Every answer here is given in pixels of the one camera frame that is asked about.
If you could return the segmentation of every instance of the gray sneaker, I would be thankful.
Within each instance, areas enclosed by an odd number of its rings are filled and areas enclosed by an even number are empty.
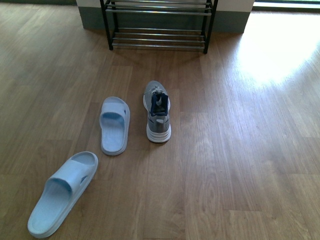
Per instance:
[[[146,135],[154,143],[164,143],[171,137],[169,118],[170,100],[164,86],[150,81],[143,94],[143,105],[148,111]]]

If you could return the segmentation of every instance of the shoe rack shelf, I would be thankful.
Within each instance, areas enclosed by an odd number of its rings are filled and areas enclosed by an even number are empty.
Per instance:
[[[218,0],[100,0],[109,49],[114,47],[149,47],[196,49],[208,52]],[[114,29],[110,29],[107,13],[112,14]],[[202,26],[196,30],[171,28],[120,27],[119,14],[198,16]]]

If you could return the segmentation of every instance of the white sneaker sole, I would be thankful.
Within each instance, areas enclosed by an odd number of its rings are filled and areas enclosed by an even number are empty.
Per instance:
[[[144,108],[148,111],[145,96],[143,96],[143,105],[144,105]],[[170,106],[171,106],[170,99],[168,99],[168,111],[170,110]],[[164,143],[164,142],[168,141],[171,137],[171,125],[169,125],[169,129],[167,131],[162,132],[162,133],[157,133],[157,132],[151,131],[149,128],[149,124],[147,123],[146,124],[146,136],[148,137],[148,139],[151,142]]]

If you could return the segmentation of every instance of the slide sandal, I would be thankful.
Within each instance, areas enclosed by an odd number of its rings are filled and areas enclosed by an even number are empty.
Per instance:
[[[29,221],[30,234],[38,239],[52,235],[89,185],[98,167],[97,156],[89,151],[70,157],[45,183]]]
[[[107,155],[124,152],[128,142],[130,110],[120,98],[111,96],[104,100],[100,115],[101,149]]]

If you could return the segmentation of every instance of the chrome rod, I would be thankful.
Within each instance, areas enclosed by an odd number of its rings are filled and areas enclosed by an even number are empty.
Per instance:
[[[148,3],[148,4],[183,4],[183,5],[210,5],[208,2],[180,2],[180,1],[150,1],[150,0],[117,0],[119,3]]]
[[[203,35],[187,35],[187,34],[162,34],[162,33],[140,33],[140,32],[116,32],[116,35],[139,35],[139,36],[166,36],[166,37],[192,37],[200,38]]]
[[[146,5],[117,5],[110,4],[109,7],[112,8],[125,8],[125,9],[160,9],[160,10],[186,10],[186,11],[205,11],[211,10],[211,7],[177,7],[177,6],[146,6]]]
[[[176,31],[176,32],[201,32],[201,30],[184,30],[184,29],[164,29],[164,28],[133,28],[133,27],[119,27],[119,30],[149,30],[149,31]]]
[[[152,45],[152,44],[131,44],[131,43],[113,43],[112,45],[113,46],[152,47],[152,48],[204,49],[203,46]]]
[[[128,37],[114,37],[114,40],[128,40],[128,41],[150,41],[150,42],[173,42],[173,43],[194,43],[203,44],[205,41],[192,40],[172,40],[172,39],[152,39],[152,38],[128,38]]]
[[[204,12],[179,12],[179,11],[113,10],[113,9],[107,9],[105,11],[111,12],[111,13],[126,13],[126,14],[173,14],[173,15],[196,15],[196,16],[211,15],[211,13],[204,13]]]

